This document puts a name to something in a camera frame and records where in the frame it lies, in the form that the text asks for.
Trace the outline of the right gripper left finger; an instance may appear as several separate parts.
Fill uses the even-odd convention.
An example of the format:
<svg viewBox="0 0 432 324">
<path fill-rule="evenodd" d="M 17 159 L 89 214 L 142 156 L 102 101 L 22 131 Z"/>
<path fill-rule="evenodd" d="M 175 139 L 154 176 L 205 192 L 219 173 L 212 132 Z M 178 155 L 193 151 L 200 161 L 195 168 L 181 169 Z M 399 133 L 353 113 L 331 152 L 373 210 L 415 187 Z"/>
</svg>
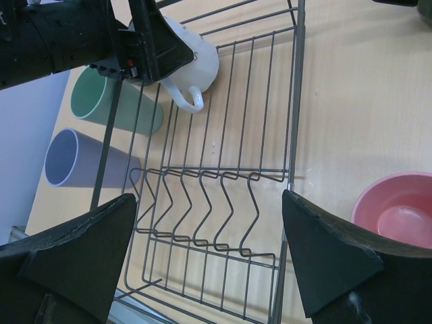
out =
<svg viewBox="0 0 432 324">
<path fill-rule="evenodd" d="M 105 323 L 136 216 L 123 194 L 1 246 L 2 323 Z"/>
</svg>

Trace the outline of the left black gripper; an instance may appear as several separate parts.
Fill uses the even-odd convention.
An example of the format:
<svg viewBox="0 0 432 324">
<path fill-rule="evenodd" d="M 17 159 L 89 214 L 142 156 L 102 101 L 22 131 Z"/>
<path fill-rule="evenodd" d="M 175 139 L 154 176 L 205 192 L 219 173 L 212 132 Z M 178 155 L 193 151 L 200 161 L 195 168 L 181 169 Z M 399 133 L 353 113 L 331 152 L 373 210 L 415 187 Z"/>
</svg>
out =
<svg viewBox="0 0 432 324">
<path fill-rule="evenodd" d="M 173 31 L 156 1 L 128 1 L 132 29 L 115 18 L 110 1 L 95 1 L 109 45 L 88 64 L 101 76 L 152 84 L 192 62 L 192 49 Z"/>
</svg>

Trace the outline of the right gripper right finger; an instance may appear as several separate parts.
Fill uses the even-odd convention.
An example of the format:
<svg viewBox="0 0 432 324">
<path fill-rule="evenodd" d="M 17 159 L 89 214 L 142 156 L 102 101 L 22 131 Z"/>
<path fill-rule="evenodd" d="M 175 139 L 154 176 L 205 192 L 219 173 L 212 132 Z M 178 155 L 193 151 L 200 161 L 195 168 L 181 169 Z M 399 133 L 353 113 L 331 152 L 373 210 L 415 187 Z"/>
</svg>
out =
<svg viewBox="0 0 432 324">
<path fill-rule="evenodd" d="M 313 323 L 431 322 L 431 250 L 370 232 L 291 190 L 282 215 Z"/>
</svg>

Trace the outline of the white faceted mug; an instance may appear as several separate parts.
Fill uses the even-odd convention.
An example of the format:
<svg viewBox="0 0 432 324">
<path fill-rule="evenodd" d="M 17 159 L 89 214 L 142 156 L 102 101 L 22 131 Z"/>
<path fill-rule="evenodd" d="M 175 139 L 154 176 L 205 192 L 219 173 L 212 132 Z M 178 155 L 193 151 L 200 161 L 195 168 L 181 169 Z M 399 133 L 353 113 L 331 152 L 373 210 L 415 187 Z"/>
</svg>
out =
<svg viewBox="0 0 432 324">
<path fill-rule="evenodd" d="M 194 58 L 191 63 L 157 82 L 166 89 L 180 109 L 198 113 L 204 107 L 203 92 L 212 85 L 219 71 L 216 47 L 180 23 L 163 17 L 169 27 L 192 49 Z"/>
</svg>

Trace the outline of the green plastic cup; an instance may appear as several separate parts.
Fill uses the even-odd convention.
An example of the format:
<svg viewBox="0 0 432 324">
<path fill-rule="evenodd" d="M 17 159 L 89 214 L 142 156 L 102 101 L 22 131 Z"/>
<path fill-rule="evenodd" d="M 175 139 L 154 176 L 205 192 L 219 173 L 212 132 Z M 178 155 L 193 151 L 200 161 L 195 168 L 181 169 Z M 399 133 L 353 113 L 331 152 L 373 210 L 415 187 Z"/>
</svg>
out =
<svg viewBox="0 0 432 324">
<path fill-rule="evenodd" d="M 70 106 L 74 117 L 107 125 L 116 81 L 106 78 L 90 67 L 79 75 L 72 91 Z M 121 87 L 114 127 L 148 136 L 163 122 L 160 105 L 142 94 L 129 82 Z"/>
</svg>

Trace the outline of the red plastic cup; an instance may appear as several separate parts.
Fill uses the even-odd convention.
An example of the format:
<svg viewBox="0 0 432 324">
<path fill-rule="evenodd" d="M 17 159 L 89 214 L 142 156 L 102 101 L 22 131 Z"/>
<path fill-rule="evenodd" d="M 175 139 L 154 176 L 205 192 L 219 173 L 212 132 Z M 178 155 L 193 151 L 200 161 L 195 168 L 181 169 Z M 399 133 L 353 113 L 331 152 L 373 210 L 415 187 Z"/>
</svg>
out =
<svg viewBox="0 0 432 324">
<path fill-rule="evenodd" d="M 371 184 L 357 198 L 351 222 L 386 238 L 431 248 L 431 173 L 407 171 Z"/>
</svg>

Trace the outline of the purple plastic cup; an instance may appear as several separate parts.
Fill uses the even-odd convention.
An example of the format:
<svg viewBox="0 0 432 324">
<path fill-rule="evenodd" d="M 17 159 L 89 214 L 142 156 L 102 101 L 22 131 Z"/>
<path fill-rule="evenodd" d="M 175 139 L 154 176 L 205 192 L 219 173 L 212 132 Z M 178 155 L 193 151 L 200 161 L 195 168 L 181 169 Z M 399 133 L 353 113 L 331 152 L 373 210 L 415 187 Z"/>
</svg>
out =
<svg viewBox="0 0 432 324">
<path fill-rule="evenodd" d="M 45 177 L 54 187 L 93 188 L 103 143 L 71 128 L 60 131 L 51 141 L 45 157 Z M 140 161 L 110 147 L 102 187 L 131 188 L 140 178 Z"/>
</svg>

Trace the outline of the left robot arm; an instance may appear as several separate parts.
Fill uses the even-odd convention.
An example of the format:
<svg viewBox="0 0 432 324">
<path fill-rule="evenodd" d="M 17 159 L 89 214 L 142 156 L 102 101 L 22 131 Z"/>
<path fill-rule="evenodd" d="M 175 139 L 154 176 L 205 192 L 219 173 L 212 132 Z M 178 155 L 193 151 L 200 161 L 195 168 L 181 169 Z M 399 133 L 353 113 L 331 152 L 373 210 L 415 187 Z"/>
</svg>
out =
<svg viewBox="0 0 432 324">
<path fill-rule="evenodd" d="M 171 1 L 1 2 L 1 88 L 84 65 L 144 85 L 194 59 L 160 8 Z"/>
</svg>

